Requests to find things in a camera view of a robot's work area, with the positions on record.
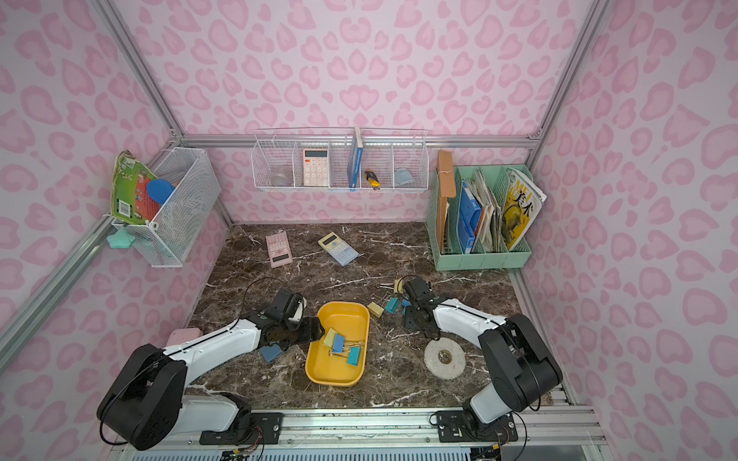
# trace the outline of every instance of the pink calculator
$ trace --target pink calculator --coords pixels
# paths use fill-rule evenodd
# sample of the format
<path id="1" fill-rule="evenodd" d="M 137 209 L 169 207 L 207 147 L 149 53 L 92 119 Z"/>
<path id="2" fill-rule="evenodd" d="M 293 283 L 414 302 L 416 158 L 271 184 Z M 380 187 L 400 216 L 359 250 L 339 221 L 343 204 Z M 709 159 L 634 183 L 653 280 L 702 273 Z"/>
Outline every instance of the pink calculator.
<path id="1" fill-rule="evenodd" d="M 266 250 L 269 252 L 269 264 L 272 268 L 284 266 L 292 262 L 292 251 L 289 249 L 287 232 L 278 232 L 266 236 Z"/>

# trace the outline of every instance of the calculator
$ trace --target calculator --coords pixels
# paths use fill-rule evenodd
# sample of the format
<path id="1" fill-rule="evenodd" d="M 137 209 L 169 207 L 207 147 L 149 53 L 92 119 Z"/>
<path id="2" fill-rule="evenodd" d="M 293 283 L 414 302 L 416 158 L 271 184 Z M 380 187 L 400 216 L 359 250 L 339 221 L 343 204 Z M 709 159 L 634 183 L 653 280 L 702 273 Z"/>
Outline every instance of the calculator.
<path id="1" fill-rule="evenodd" d="M 303 149 L 303 186 L 329 187 L 328 149 Z"/>
<path id="2" fill-rule="evenodd" d="M 325 237 L 318 240 L 318 244 L 328 252 L 341 266 L 349 264 L 355 260 L 359 253 L 351 246 L 343 241 L 341 237 L 336 235 L 336 232 L 331 232 Z"/>
<path id="3" fill-rule="evenodd" d="M 287 241 L 287 232 L 277 232 L 273 235 L 266 236 L 266 250 L 269 252 L 269 264 L 272 268 L 290 264 L 292 259 L 292 251 L 289 249 Z"/>

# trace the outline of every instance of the pink leopard print wall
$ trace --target pink leopard print wall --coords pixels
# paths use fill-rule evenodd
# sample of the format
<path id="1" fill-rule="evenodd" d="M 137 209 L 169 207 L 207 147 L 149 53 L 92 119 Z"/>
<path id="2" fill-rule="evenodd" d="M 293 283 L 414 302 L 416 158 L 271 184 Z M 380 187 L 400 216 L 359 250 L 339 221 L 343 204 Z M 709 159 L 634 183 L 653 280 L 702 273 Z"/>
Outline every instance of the pink leopard print wall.
<path id="1" fill-rule="evenodd" d="M 0 376 L 0 458 L 104 460 L 110 447 L 95 417 L 103 392 L 137 347 L 161 347 L 186 324 L 226 234 L 211 213 L 184 268 L 105 247 Z"/>
<path id="2" fill-rule="evenodd" d="M 587 0 L 117 1 L 190 134 L 528 134 Z"/>
<path id="3" fill-rule="evenodd" d="M 0 331 L 168 135 L 85 0 L 0 6 Z"/>
<path id="4" fill-rule="evenodd" d="M 620 0 L 534 171 L 525 274 L 616 459 L 738 457 L 738 2 Z"/>

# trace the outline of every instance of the green file organizer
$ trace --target green file organizer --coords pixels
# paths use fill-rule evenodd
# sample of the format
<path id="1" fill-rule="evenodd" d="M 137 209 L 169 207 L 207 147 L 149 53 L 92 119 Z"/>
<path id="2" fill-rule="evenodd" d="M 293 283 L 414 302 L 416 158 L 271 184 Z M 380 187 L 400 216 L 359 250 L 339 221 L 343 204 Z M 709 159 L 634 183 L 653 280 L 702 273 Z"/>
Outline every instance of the green file organizer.
<path id="1" fill-rule="evenodd" d="M 461 254 L 461 244 L 458 240 L 458 231 L 455 223 L 459 218 L 459 205 L 461 202 L 461 181 L 472 177 L 476 169 L 482 171 L 487 185 L 490 186 L 494 197 L 500 206 L 504 206 L 505 197 L 507 195 L 507 175 L 505 170 L 514 168 L 522 171 L 527 177 L 532 178 L 531 172 L 523 164 L 516 165 L 478 165 L 471 167 L 454 167 L 454 176 L 456 180 L 456 197 L 449 199 L 449 217 L 452 223 L 449 227 L 447 238 L 451 246 L 453 254 L 441 254 L 435 237 L 435 217 L 438 213 L 438 174 L 433 176 L 430 206 L 428 208 L 428 219 L 426 220 L 426 228 L 430 236 L 430 247 L 433 251 L 433 262 L 436 271 L 465 271 L 473 269 L 501 269 L 501 268 L 519 268 L 525 265 L 528 258 L 531 257 L 531 249 L 523 238 L 520 243 L 512 249 L 511 252 L 503 253 L 478 253 L 478 254 Z"/>

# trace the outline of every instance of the pink eraser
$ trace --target pink eraser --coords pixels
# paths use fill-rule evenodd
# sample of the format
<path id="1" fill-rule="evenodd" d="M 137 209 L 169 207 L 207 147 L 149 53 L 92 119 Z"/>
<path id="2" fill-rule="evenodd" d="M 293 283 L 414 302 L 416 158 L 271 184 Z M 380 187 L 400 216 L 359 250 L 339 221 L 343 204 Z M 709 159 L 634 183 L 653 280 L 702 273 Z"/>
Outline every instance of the pink eraser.
<path id="1" fill-rule="evenodd" d="M 197 327 L 179 328 L 178 330 L 174 330 L 172 334 L 169 335 L 167 346 L 174 346 L 177 344 L 182 344 L 183 342 L 192 341 L 193 339 L 197 339 L 200 336 L 202 336 L 202 330 Z"/>

